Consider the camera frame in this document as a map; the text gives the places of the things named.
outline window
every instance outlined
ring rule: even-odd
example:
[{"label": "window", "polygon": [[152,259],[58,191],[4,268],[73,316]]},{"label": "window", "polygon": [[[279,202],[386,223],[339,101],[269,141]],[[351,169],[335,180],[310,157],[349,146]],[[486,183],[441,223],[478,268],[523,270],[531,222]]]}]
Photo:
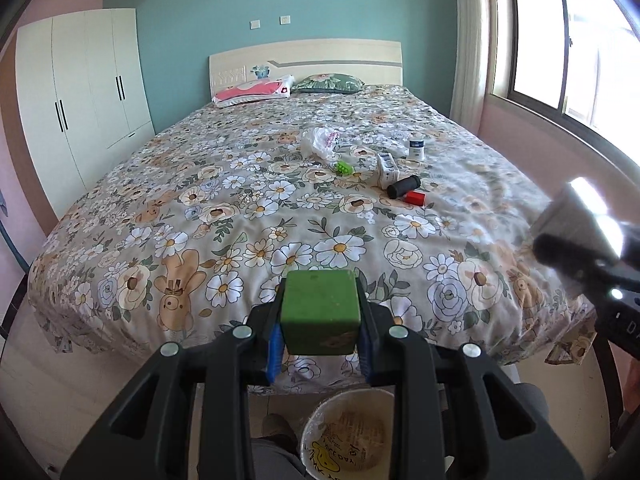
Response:
[{"label": "window", "polygon": [[640,40],[614,0],[514,0],[509,99],[640,174]]}]

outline green floral pillow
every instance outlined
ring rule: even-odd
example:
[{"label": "green floral pillow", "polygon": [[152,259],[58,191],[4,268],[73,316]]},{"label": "green floral pillow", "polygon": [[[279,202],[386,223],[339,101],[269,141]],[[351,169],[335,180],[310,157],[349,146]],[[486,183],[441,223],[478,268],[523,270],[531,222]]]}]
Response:
[{"label": "green floral pillow", "polygon": [[363,86],[364,83],[353,75],[315,74],[300,81],[291,91],[355,94],[362,90]]}]

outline pillow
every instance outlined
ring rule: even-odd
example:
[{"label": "pillow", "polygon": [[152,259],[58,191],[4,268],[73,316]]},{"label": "pillow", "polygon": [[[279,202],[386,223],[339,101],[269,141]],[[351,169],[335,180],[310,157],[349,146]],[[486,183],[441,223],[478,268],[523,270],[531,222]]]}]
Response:
[{"label": "pillow", "polygon": [[364,83],[353,75],[316,74],[303,79],[293,88],[298,92],[325,92],[329,94],[355,94]]},{"label": "pillow", "polygon": [[281,99],[291,95],[291,87],[295,79],[292,75],[281,78],[262,78],[237,86],[225,88],[213,96],[213,102],[218,108],[225,108],[240,103],[263,101],[266,99]]}]

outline brown wardrobe side panel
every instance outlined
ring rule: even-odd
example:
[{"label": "brown wardrobe side panel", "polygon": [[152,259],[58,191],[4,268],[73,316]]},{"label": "brown wardrobe side panel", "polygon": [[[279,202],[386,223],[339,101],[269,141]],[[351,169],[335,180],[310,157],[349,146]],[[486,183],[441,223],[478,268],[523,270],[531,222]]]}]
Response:
[{"label": "brown wardrobe side panel", "polygon": [[40,179],[33,167],[27,141],[22,130],[18,94],[15,87],[15,45],[17,34],[9,42],[4,57],[0,59],[0,112],[4,134],[9,147],[15,173],[33,215],[47,236],[58,224]]}]

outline gray stripe on headboard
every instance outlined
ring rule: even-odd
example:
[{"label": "gray stripe on headboard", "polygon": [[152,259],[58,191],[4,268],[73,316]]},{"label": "gray stripe on headboard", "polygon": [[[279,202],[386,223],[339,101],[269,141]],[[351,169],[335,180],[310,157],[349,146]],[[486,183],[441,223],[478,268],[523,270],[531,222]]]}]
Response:
[{"label": "gray stripe on headboard", "polygon": [[379,65],[379,66],[397,66],[402,68],[402,63],[394,61],[357,61],[357,60],[341,60],[334,59],[328,61],[294,61],[293,63],[278,63],[277,61],[267,61],[276,68],[286,68],[289,66],[307,66],[307,65]]}]

